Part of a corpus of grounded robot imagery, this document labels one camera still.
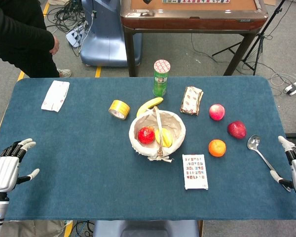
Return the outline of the yellow banana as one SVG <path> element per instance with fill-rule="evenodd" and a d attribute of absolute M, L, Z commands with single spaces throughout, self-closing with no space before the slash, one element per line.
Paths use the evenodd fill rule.
<path fill-rule="evenodd" d="M 143 105 L 141 105 L 137 111 L 136 117 L 140 116 L 141 114 L 145 113 L 147 110 L 153 108 L 154 106 L 159 105 L 163 101 L 162 97 L 155 97 L 147 102 L 145 102 Z"/>

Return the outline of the bright red apple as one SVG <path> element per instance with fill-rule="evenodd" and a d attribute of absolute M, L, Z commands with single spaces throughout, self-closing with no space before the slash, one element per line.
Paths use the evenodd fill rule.
<path fill-rule="evenodd" d="M 138 140 L 143 144 L 151 144 L 155 139 L 154 128 L 145 126 L 138 131 Z"/>

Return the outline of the black tripod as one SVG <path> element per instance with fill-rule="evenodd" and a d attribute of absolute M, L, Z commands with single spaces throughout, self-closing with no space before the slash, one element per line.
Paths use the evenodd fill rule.
<path fill-rule="evenodd" d="M 257 65 L 258 65 L 258 61 L 259 61 L 259 57 L 263 52 L 263 41 L 268 37 L 271 36 L 271 33 L 266 35 L 265 31 L 267 30 L 267 28 L 269 27 L 269 25 L 271 24 L 271 22 L 273 21 L 273 19 L 275 18 L 275 16 L 277 14 L 279 14 L 282 11 L 282 5 L 284 4 L 286 0 L 281 0 L 281 2 L 278 4 L 278 6 L 275 8 L 273 14 L 271 15 L 271 17 L 268 19 L 268 21 L 266 22 L 265 26 L 262 28 L 262 30 L 257 34 L 257 39 L 255 40 L 255 42 L 253 43 L 253 45 L 251 46 L 251 48 L 249 49 L 249 51 L 247 52 L 247 54 L 245 55 L 244 59 L 242 59 L 241 61 L 243 62 L 244 66 L 247 66 L 249 68 L 249 70 L 251 70 L 253 72 L 253 76 L 256 75 L 256 70 L 257 70 Z M 256 47 L 256 45 L 258 45 L 257 51 L 256 51 L 256 59 L 254 61 L 254 64 L 251 66 L 248 59 L 249 57 L 254 54 L 253 51 Z"/>

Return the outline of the pink apple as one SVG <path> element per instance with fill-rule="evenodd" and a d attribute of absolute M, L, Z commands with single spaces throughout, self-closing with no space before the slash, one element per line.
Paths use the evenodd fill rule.
<path fill-rule="evenodd" d="M 225 115 L 225 108 L 221 104 L 213 104 L 209 108 L 209 116 L 211 119 L 219 121 L 222 120 Z"/>

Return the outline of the person in black clothes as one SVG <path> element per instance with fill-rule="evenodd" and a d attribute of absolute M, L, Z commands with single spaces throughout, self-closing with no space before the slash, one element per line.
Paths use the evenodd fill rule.
<path fill-rule="evenodd" d="M 47 30 L 39 0 L 0 0 L 0 59 L 31 78 L 60 76 L 52 56 L 59 41 Z"/>

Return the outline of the cloth lined wicker basket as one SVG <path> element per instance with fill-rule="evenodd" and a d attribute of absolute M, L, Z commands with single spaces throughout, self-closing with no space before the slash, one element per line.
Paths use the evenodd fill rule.
<path fill-rule="evenodd" d="M 167 148 L 156 140 L 150 144 L 141 143 L 138 139 L 138 132 L 145 126 L 153 127 L 154 130 L 167 129 L 172 138 L 172 145 Z M 129 139 L 133 149 L 146 156 L 150 161 L 171 162 L 172 159 L 169 158 L 169 155 L 181 146 L 185 134 L 186 128 L 182 119 L 176 113 L 160 110 L 157 106 L 136 117 L 129 129 Z"/>

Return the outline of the brown mahjong table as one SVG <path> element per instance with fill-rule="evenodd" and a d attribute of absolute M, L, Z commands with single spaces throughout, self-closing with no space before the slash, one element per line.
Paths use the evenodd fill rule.
<path fill-rule="evenodd" d="M 162 0 L 120 0 L 128 72 L 136 77 L 133 35 L 136 33 L 239 34 L 243 36 L 224 75 L 230 76 L 268 19 L 263 0 L 210 0 L 163 3 Z"/>

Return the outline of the blue table mat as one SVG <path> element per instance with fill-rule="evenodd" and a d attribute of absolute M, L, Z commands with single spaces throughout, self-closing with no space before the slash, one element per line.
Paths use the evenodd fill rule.
<path fill-rule="evenodd" d="M 284 131 L 269 83 L 262 77 L 171 77 L 159 108 L 179 114 L 185 88 L 204 91 L 197 116 L 179 114 L 186 127 L 172 162 L 149 161 L 134 151 L 128 131 L 138 108 L 152 98 L 153 78 L 71 78 L 59 112 L 41 105 L 52 79 L 15 84 L 0 128 L 0 153 L 32 138 L 20 175 L 40 172 L 10 194 L 9 220 L 249 220 L 296 219 L 296 194 L 271 177 L 246 139 L 227 132 L 240 120 L 260 152 L 286 179 L 290 167 L 278 136 Z M 109 113 L 113 100 L 129 105 L 125 120 Z M 209 108 L 221 104 L 222 120 Z M 225 142 L 222 157 L 208 145 Z M 208 190 L 185 189 L 182 155 L 204 155 Z"/>

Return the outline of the dark red apple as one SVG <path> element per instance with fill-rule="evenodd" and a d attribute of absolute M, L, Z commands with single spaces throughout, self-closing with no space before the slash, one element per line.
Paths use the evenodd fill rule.
<path fill-rule="evenodd" d="M 247 131 L 243 122 L 234 121 L 230 123 L 227 127 L 228 133 L 237 139 L 243 139 L 246 137 Z"/>

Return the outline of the yellow mango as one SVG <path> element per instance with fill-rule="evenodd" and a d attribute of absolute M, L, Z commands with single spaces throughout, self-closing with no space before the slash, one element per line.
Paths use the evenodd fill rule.
<path fill-rule="evenodd" d="M 157 143 L 160 143 L 160 132 L 157 129 L 155 132 L 155 139 Z M 172 146 L 172 135 L 166 128 L 162 128 L 162 146 L 169 148 Z"/>

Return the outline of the metal ladle spoon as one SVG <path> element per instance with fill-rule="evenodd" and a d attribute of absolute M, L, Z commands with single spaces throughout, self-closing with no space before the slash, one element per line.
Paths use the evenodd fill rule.
<path fill-rule="evenodd" d="M 258 150 L 258 145 L 260 143 L 260 136 L 252 135 L 247 141 L 247 148 L 249 150 L 255 151 L 264 161 L 264 163 L 268 166 L 270 170 L 275 171 L 274 167 L 268 162 L 268 160 L 263 156 L 263 154 Z"/>

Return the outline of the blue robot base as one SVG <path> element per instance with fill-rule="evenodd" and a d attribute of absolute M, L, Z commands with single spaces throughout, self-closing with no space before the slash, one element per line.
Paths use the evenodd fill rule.
<path fill-rule="evenodd" d="M 84 36 L 80 57 L 90 66 L 127 67 L 121 0 L 81 0 L 90 30 Z"/>

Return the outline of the orange fruit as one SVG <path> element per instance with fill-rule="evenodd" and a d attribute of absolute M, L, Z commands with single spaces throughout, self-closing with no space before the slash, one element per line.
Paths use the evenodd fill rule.
<path fill-rule="evenodd" d="M 214 157 L 222 157 L 226 152 L 226 144 L 219 139 L 212 140 L 208 145 L 209 153 Z"/>

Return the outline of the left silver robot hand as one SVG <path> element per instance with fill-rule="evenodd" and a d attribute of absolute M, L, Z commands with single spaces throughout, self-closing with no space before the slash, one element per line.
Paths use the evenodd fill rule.
<path fill-rule="evenodd" d="M 31 138 L 16 141 L 5 148 L 0 154 L 0 193 L 11 192 L 16 185 L 31 181 L 40 172 L 37 168 L 26 176 L 19 176 L 19 166 L 26 152 L 34 147 L 36 142 Z"/>

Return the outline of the yellow tape roll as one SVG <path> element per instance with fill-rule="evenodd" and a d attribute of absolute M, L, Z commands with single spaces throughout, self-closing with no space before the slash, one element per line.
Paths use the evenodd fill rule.
<path fill-rule="evenodd" d="M 120 100 L 113 100 L 109 113 L 118 119 L 125 120 L 130 112 L 130 107 L 126 103 Z"/>

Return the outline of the blue robot torso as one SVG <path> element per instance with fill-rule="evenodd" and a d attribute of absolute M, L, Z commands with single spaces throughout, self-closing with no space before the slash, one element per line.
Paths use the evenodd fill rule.
<path fill-rule="evenodd" d="M 203 237 L 196 220 L 96 221 L 93 237 Z"/>

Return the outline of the green chip can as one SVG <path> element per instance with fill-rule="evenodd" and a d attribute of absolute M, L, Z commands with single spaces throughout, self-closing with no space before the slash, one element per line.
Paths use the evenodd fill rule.
<path fill-rule="evenodd" d="M 153 65 L 154 69 L 154 84 L 153 93 L 157 97 L 162 97 L 166 93 L 168 74 L 171 65 L 167 60 L 159 59 Z"/>

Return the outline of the white picture card box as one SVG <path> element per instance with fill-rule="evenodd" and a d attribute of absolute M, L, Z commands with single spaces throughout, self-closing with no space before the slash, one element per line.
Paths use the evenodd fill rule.
<path fill-rule="evenodd" d="M 182 155 L 185 189 L 208 190 L 204 155 Z"/>

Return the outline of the white red snack packet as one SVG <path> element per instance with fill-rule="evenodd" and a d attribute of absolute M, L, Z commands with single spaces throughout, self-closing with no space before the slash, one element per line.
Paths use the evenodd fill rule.
<path fill-rule="evenodd" d="M 199 106 L 203 93 L 204 91 L 202 89 L 194 86 L 187 86 L 182 99 L 180 112 L 197 116 L 199 114 Z"/>

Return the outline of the white tissue packet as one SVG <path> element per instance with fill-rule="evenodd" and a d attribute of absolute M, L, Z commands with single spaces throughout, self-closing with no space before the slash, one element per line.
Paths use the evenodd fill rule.
<path fill-rule="evenodd" d="M 54 80 L 49 87 L 41 109 L 59 112 L 68 93 L 70 83 Z"/>

